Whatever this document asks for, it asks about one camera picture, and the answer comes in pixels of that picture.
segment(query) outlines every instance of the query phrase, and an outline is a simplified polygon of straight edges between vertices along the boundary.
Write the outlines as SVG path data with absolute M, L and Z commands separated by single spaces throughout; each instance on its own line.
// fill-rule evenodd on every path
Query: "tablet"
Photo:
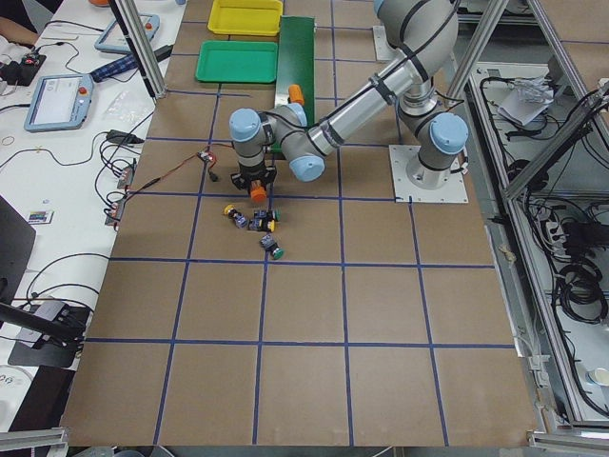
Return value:
M 87 118 L 93 94 L 88 74 L 44 76 L 29 105 L 27 131 L 78 129 Z
M 156 14 L 140 14 L 144 31 L 148 40 L 152 40 L 156 30 L 161 25 L 161 19 Z M 116 21 L 113 21 L 102 32 L 95 42 L 95 48 L 101 52 L 113 52 L 117 54 L 129 54 L 131 50 L 125 40 L 125 35 Z

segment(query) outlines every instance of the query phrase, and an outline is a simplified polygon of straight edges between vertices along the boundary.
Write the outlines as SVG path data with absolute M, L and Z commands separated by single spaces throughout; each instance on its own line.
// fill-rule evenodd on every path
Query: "orange cylinder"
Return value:
M 290 103 L 298 103 L 301 106 L 305 105 L 305 97 L 303 96 L 303 91 L 298 84 L 292 84 L 289 88 L 287 88 L 287 94 L 289 96 Z
M 249 198 L 256 204 L 266 200 L 266 189 L 260 181 L 253 181 L 249 187 Z

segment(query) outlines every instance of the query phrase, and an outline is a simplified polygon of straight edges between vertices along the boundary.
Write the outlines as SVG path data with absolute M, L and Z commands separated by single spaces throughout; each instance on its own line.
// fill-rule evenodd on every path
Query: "yellow tray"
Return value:
M 275 36 L 283 12 L 280 0 L 214 0 L 207 28 L 222 35 Z

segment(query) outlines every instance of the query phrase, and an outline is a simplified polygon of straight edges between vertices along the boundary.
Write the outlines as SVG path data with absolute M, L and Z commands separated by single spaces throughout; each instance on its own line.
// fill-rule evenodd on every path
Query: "green tray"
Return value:
M 195 77 L 206 83 L 273 83 L 277 78 L 277 44 L 205 41 Z

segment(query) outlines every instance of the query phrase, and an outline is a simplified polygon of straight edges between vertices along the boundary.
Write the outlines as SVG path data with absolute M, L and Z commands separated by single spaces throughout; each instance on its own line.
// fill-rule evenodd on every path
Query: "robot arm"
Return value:
M 300 105 L 269 111 L 238 109 L 230 117 L 230 131 L 240 172 L 235 186 L 246 189 L 257 202 L 265 200 L 265 187 L 275 168 L 265 164 L 265 153 L 279 142 L 290 169 L 301 181 L 313 181 L 324 172 L 324 158 L 388 105 L 400 105 L 400 117 L 422 143 L 419 162 L 431 175 L 413 167 L 422 187 L 439 179 L 434 173 L 450 168 L 467 138 L 461 118 L 441 112 L 430 77 L 450 55 L 457 39 L 459 0 L 375 0 L 395 58 L 372 75 L 354 95 L 307 129 Z

